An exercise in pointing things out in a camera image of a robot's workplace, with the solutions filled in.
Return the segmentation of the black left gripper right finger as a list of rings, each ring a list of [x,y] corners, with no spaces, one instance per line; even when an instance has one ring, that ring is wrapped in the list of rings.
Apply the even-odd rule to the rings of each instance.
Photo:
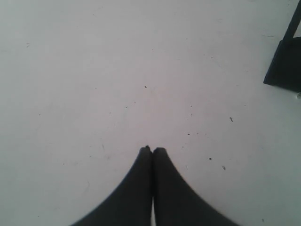
[[[236,226],[186,183],[165,148],[153,152],[154,210],[158,226]]]

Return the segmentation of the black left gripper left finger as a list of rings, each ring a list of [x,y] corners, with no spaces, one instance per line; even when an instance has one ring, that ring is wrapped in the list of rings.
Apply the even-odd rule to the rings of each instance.
[[[142,147],[117,188],[75,226],[150,226],[152,209],[152,152]]]

